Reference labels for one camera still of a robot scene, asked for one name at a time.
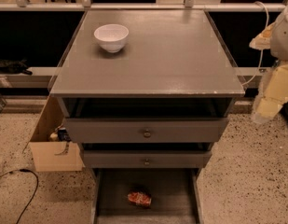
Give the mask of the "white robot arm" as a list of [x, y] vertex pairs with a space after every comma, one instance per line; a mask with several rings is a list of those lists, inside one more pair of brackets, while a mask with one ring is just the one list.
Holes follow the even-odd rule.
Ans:
[[263, 124], [273, 120], [288, 103], [288, 3], [277, 19], [252, 39], [249, 47], [269, 49], [279, 62], [261, 78], [254, 100], [252, 121]]

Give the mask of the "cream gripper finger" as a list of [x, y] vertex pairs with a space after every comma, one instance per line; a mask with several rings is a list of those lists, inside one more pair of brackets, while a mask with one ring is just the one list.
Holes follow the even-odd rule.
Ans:
[[270, 39], [275, 23], [272, 22], [249, 43], [249, 47], [257, 50], [270, 49]]
[[261, 78], [258, 95], [254, 99], [252, 121], [264, 124], [273, 120], [287, 102], [288, 63], [280, 63]]

